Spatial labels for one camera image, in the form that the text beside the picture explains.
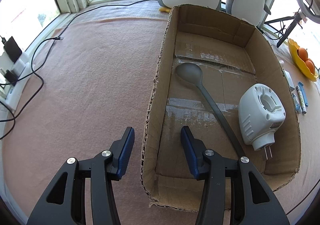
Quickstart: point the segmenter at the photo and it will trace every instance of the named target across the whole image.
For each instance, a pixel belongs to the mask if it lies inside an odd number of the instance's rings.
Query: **orange fruit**
[[[299,48],[298,51],[298,56],[300,57],[300,59],[302,59],[303,61],[306,61],[308,59],[308,52],[305,48]]]
[[[311,74],[314,75],[316,72],[316,69],[315,69],[315,66],[313,65],[313,63],[310,60],[306,60],[305,64],[310,69]]]
[[[316,67],[315,64],[313,63],[313,61],[312,61],[310,58],[308,58],[308,60],[312,62],[312,64],[313,64],[314,67]]]

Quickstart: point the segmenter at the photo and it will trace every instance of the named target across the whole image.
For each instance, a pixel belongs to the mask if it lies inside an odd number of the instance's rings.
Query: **gray spoon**
[[[189,82],[195,85],[202,93],[208,104],[211,106],[213,112],[215,113],[217,119],[219,120],[220,124],[224,128],[225,132],[227,133],[233,148],[235,149],[239,158],[245,156],[245,153],[236,137],[234,132],[232,131],[228,121],[225,119],[224,115],[220,111],[217,104],[214,102],[208,91],[204,88],[202,84],[202,70],[201,68],[194,64],[194,63],[182,63],[176,67],[175,70],[176,74],[182,78],[184,81]]]

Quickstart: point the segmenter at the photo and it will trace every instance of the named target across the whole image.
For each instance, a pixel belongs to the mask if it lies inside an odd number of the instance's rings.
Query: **yellow plate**
[[[288,46],[289,46],[289,51],[291,54],[291,57],[297,67],[300,69],[300,71],[311,81],[316,82],[317,78],[319,77],[318,73],[316,72],[315,75],[313,75],[310,72],[310,69],[306,66],[304,61],[298,56],[297,54],[297,49],[300,48],[300,46],[292,39],[288,39]]]

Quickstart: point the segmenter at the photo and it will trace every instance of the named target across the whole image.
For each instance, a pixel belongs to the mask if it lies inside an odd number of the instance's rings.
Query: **penguin flipper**
[[[271,12],[270,12],[270,10],[269,10],[269,8],[268,8],[268,6],[267,6],[266,4],[264,4],[263,10],[264,10],[266,13],[268,13],[269,15],[271,14]]]

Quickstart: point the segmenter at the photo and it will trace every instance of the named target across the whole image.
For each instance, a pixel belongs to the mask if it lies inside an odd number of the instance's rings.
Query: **spoon bowl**
[[[176,74],[184,81],[197,87],[202,86],[202,70],[194,63],[182,63],[176,67]]]

